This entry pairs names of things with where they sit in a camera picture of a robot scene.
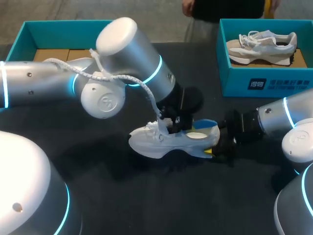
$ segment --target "white shoelace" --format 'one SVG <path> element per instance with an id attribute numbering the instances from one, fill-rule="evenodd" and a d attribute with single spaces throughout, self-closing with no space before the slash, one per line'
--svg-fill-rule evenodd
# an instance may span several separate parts
<path id="1" fill-rule="evenodd" d="M 162 141 L 164 139 L 162 133 L 159 131 L 157 121 L 154 122 L 149 121 L 145 128 L 148 128 L 149 130 L 152 131 L 153 139 L 158 141 Z"/>
<path id="2" fill-rule="evenodd" d="M 240 44 L 243 46 L 243 47 L 245 47 L 246 45 L 248 46 L 248 45 L 259 45 L 259 44 L 261 44 L 257 39 L 255 39 L 254 37 L 253 37 L 253 35 L 251 35 L 251 34 L 255 34 L 255 33 L 258 33 L 258 31 L 250 31 L 249 33 L 248 33 L 248 36 L 246 36 L 246 35 L 241 35 L 241 34 L 239 34 L 239 41 L 240 41 Z"/>

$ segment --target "robotic arm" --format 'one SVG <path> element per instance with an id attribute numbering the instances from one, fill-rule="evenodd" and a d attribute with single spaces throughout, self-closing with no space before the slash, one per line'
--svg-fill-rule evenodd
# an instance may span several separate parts
<path id="1" fill-rule="evenodd" d="M 161 118 L 170 118 L 169 132 L 191 129 L 193 113 L 203 96 L 197 88 L 183 88 L 162 57 L 130 18 L 106 26 L 96 41 L 97 60 L 82 58 L 68 64 L 98 77 L 126 74 L 138 78 L 151 90 Z M 84 109 L 96 118 L 114 116 L 123 107 L 125 86 L 139 84 L 94 81 L 56 63 L 6 62 L 1 64 L 0 108 L 79 98 Z"/>

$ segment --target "cardboard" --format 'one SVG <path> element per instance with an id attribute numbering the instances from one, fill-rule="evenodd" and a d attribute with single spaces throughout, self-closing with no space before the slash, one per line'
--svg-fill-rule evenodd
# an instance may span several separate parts
<path id="1" fill-rule="evenodd" d="M 84 57 L 91 58 L 89 50 L 69 50 L 67 61 L 76 60 Z"/>
<path id="2" fill-rule="evenodd" d="M 67 61 L 68 53 L 68 49 L 38 49 L 33 61 L 42 62 L 49 58 Z"/>
<path id="3" fill-rule="evenodd" d="M 294 53 L 294 59 L 290 66 L 273 65 L 265 60 L 255 60 L 248 65 L 236 64 L 234 61 L 230 61 L 230 63 L 232 67 L 237 68 L 307 68 L 307 64 L 300 49 L 297 49 Z"/>

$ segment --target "shoe insole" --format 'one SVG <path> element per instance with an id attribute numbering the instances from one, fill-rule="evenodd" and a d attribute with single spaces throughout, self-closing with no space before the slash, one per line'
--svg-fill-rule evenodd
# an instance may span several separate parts
<path id="1" fill-rule="evenodd" d="M 204 133 L 199 133 L 199 132 L 188 132 L 186 133 L 186 136 L 192 139 L 203 139 L 206 138 L 207 135 Z"/>

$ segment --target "pair of sneakers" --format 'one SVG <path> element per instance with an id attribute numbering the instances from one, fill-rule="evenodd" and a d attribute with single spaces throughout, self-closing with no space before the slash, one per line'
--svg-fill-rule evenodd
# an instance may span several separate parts
<path id="1" fill-rule="evenodd" d="M 143 156 L 155 159 L 162 158 L 172 150 L 183 150 L 194 157 L 212 158 L 212 154 L 206 150 L 217 145 L 220 138 L 220 130 L 215 121 L 194 121 L 191 130 L 174 134 L 169 134 L 167 130 L 170 124 L 168 119 L 158 119 L 135 129 L 130 133 L 130 147 Z"/>
<path id="2" fill-rule="evenodd" d="M 239 39 L 228 41 L 226 45 L 229 58 L 239 64 L 247 65 L 262 59 L 288 66 L 297 48 L 297 35 L 278 35 L 269 30 L 251 31 L 248 36 L 239 34 Z"/>

